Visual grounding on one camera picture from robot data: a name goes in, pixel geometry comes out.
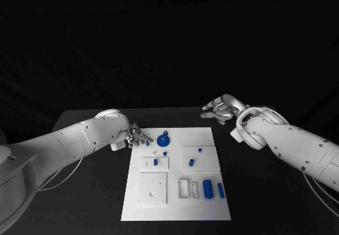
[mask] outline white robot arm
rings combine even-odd
[[[230,132],[238,142],[259,150],[266,144],[275,156],[333,190],[339,191],[339,146],[324,138],[288,124],[282,116],[268,108],[249,107],[225,94],[203,106],[213,112],[203,118],[216,117],[219,123],[236,116]]]
[[[0,145],[0,234],[21,216],[47,177],[108,144],[112,151],[153,140],[115,109],[28,141]]]

